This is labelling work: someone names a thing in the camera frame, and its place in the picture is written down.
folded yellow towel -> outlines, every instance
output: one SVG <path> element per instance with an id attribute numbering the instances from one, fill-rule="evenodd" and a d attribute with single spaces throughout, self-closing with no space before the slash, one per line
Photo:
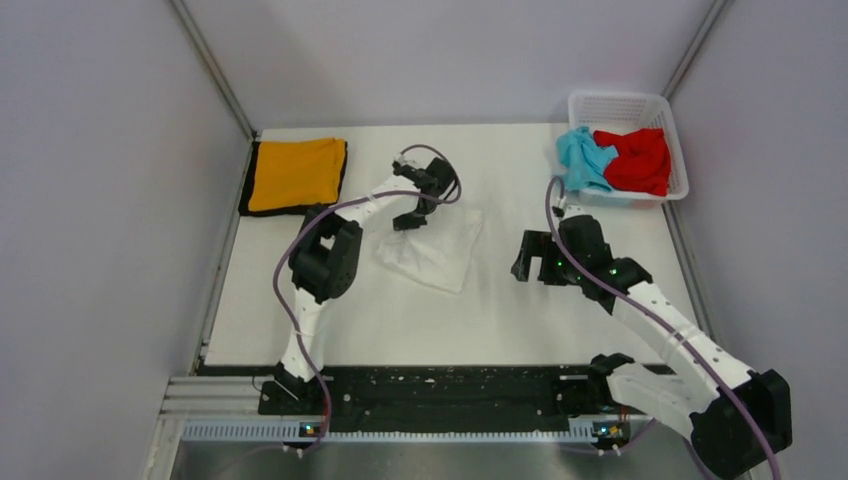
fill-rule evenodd
<path id="1" fill-rule="evenodd" d="M 313 205 L 339 200 L 347 142 L 256 142 L 244 180 L 239 213 L 256 217 L 302 215 Z"/>

white plastic basket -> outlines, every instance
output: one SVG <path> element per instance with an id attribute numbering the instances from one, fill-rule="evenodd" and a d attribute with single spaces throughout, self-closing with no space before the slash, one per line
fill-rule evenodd
<path id="1" fill-rule="evenodd" d="M 593 131 L 605 130 L 618 134 L 635 132 L 640 128 L 662 128 L 671 153 L 667 196 L 584 188 L 578 192 L 580 203 L 653 208 L 666 200 L 680 200 L 689 193 L 689 180 L 686 178 L 677 128 L 665 98 L 649 93 L 574 92 L 568 97 L 568 123 L 570 128 L 585 125 Z"/>

white robotic arm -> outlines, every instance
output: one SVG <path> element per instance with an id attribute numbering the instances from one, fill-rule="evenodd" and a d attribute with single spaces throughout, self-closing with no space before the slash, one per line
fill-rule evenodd
<path id="1" fill-rule="evenodd" d="M 357 225 L 364 226 L 376 213 L 389 208 L 400 200 L 409 202 L 410 197 L 401 195 L 375 197 L 379 193 L 389 191 L 420 193 L 421 189 L 416 187 L 415 183 L 409 178 L 392 175 L 377 188 L 371 190 L 368 194 L 368 197 L 372 199 L 371 201 L 360 205 L 340 208 L 335 213 L 345 222 L 356 222 Z M 288 346 L 280 362 L 285 365 L 289 373 L 303 379 L 303 381 L 311 380 L 315 376 L 315 372 L 306 363 L 306 359 L 298 347 L 297 336 L 302 336 L 304 346 L 310 358 L 319 370 L 322 369 L 324 367 L 324 342 L 321 332 L 324 330 L 323 323 L 327 321 L 327 318 L 322 318 L 321 312 L 330 302 L 332 302 L 331 299 L 322 302 L 317 301 L 316 296 L 306 286 L 295 287 L 294 312 L 300 323 L 300 332 L 293 331 L 289 335 Z"/>
<path id="2" fill-rule="evenodd" d="M 300 331 L 292 332 L 280 359 L 281 376 L 275 374 L 275 381 L 281 386 L 280 382 L 302 387 L 324 367 L 321 332 L 326 319 L 321 312 L 353 282 L 362 225 L 398 198 L 423 194 L 426 198 L 419 199 L 414 211 L 394 218 L 394 227 L 406 230 L 423 226 L 426 215 L 443 202 L 441 196 L 458 185 L 456 173 L 443 158 L 435 158 L 426 169 L 404 162 L 393 166 L 395 175 L 372 190 L 366 197 L 369 201 L 338 207 L 320 221 L 317 215 L 326 212 L 316 209 L 307 214 L 302 241 L 289 258 L 296 287 L 294 314 Z M 557 233 L 582 268 L 565 261 L 550 231 L 528 230 L 512 274 L 519 281 L 528 281 L 531 259 L 541 257 L 539 280 L 547 285 L 580 287 L 589 300 L 639 335 L 676 373 L 676 377 L 657 375 L 620 353 L 598 355 L 588 366 L 588 381 L 599 397 L 595 399 L 597 405 L 627 405 L 654 417 L 688 439 L 704 464 L 723 479 L 736 478 L 765 459 L 764 443 L 754 438 L 749 425 L 752 421 L 771 450 L 788 447 L 792 426 L 786 381 L 773 370 L 757 373 L 718 347 L 671 305 L 644 268 L 632 259 L 612 256 L 600 224 L 580 207 L 554 210 L 562 219 Z M 322 238 L 333 238 L 334 243 L 325 246 Z M 644 306 L 663 324 L 599 287 L 597 281 L 584 278 L 581 271 L 590 272 L 620 296 Z M 708 368 L 693 352 L 709 363 Z M 717 380 L 724 384 L 722 388 Z M 735 398 L 728 398 L 724 386 Z M 744 414 L 739 405 L 744 406 Z"/>
<path id="3" fill-rule="evenodd" d="M 322 318 L 321 312 L 353 283 L 363 227 L 368 221 L 378 212 L 385 213 L 401 201 L 409 202 L 410 198 L 417 196 L 413 211 L 392 220 L 395 230 L 415 229 L 427 224 L 426 216 L 436 209 L 438 203 L 455 201 L 439 199 L 445 192 L 446 197 L 450 196 L 459 186 L 456 172 L 443 157 L 434 158 L 427 168 L 420 168 L 401 155 L 392 166 L 394 174 L 363 197 L 367 201 L 336 207 L 331 215 L 317 224 L 313 224 L 313 220 L 323 209 L 312 209 L 306 215 L 301 227 L 301 234 L 305 236 L 295 247 L 289 261 L 294 273 L 294 314 L 300 329 L 289 335 L 285 353 L 280 359 L 286 374 L 294 379 L 308 382 L 315 376 L 315 370 L 304 357 L 304 350 L 317 370 L 324 367 L 321 334 L 327 318 Z M 324 245 L 329 242 L 322 239 L 331 238 L 332 245 Z M 298 345 L 298 337 L 303 342 L 303 350 Z"/>
<path id="4" fill-rule="evenodd" d="M 598 403 L 617 403 L 654 417 L 689 440 L 698 456 L 721 478 L 736 478 L 765 460 L 751 426 L 717 379 L 741 400 L 774 451 L 792 442 L 789 386 L 773 370 L 755 372 L 716 345 L 684 317 L 653 283 L 651 275 L 629 258 L 614 258 L 600 224 L 579 206 L 554 208 L 561 218 L 557 233 L 571 257 L 564 256 L 551 232 L 525 231 L 512 274 L 527 281 L 530 260 L 541 257 L 538 279 L 547 285 L 579 286 L 614 318 L 639 335 L 676 377 L 657 375 L 623 354 L 599 355 L 589 367 Z M 645 307 L 664 324 L 617 298 L 591 273 L 620 294 Z M 693 354 L 709 363 L 705 365 Z"/>

white cloth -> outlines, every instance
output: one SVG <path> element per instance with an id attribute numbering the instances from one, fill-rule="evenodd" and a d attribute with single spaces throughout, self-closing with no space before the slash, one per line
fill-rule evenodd
<path id="1" fill-rule="evenodd" d="M 427 225 L 392 232 L 380 240 L 374 256 L 387 268 L 412 280 L 459 293 L 482 226 L 481 210 L 442 205 L 427 216 Z"/>

white wall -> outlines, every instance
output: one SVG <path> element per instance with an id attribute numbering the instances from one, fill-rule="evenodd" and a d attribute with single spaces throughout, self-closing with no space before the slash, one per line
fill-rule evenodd
<path id="1" fill-rule="evenodd" d="M 0 6 L 0 478 L 138 478 L 246 143 L 161 0 Z"/>
<path id="2" fill-rule="evenodd" d="M 281 126 L 544 122 L 659 93 L 712 0 L 188 0 L 240 103 Z"/>
<path id="3" fill-rule="evenodd" d="M 682 210 L 727 347 L 792 388 L 794 478 L 842 478 L 848 2 L 740 1 L 673 102 Z"/>

